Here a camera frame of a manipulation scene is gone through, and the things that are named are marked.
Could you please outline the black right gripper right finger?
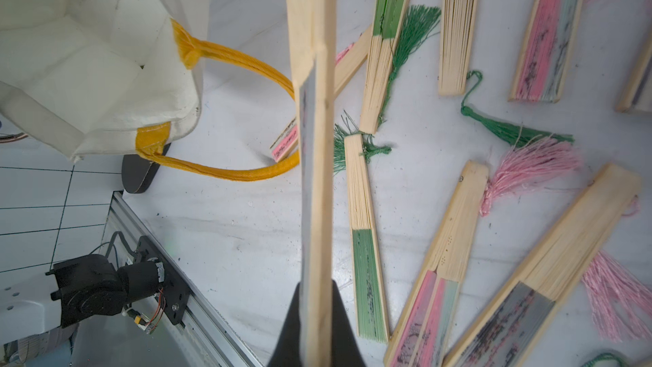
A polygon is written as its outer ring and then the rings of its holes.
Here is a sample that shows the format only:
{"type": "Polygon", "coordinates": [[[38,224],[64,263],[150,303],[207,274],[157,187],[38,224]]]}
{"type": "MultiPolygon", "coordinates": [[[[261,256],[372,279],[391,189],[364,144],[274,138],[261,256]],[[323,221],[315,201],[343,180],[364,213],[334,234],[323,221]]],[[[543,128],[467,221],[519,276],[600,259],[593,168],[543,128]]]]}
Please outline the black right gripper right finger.
{"type": "Polygon", "coordinates": [[[365,367],[336,282],[332,281],[332,362],[333,367],[365,367]]]}

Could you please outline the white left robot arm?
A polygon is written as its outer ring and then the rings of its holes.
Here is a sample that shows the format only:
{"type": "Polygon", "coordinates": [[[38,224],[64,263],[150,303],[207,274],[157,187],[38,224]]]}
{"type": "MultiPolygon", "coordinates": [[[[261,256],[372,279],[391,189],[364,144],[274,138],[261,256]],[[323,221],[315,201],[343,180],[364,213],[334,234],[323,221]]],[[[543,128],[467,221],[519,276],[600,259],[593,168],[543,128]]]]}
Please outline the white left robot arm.
{"type": "Polygon", "coordinates": [[[54,265],[46,273],[1,288],[1,365],[19,366],[69,339],[78,324],[100,316],[130,314],[144,329],[149,323],[127,308],[163,287],[161,261],[115,267],[89,254],[54,265]]]}

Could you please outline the cream tote bag yellow handles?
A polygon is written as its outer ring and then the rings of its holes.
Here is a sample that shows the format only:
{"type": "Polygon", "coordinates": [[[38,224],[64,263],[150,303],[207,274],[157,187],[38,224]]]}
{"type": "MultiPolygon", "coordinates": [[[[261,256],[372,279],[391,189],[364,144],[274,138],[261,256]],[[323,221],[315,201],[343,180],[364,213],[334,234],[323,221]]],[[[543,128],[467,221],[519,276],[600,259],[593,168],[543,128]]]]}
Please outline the cream tote bag yellow handles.
{"type": "Polygon", "coordinates": [[[161,166],[232,181],[287,173],[210,168],[168,157],[201,113],[202,59],[291,90],[273,67],[207,39],[210,0],[1,0],[1,112],[76,161],[136,154],[161,166]]]}

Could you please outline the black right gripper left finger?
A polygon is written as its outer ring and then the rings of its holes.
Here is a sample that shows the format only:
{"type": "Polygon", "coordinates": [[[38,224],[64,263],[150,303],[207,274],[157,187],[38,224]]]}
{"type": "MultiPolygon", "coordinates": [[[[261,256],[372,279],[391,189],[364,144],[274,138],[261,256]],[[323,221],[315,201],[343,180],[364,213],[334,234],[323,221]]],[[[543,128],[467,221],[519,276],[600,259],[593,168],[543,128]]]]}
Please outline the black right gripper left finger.
{"type": "Polygon", "coordinates": [[[298,284],[295,288],[277,345],[268,362],[268,367],[302,367],[300,358],[300,286],[301,284],[298,284]]]}

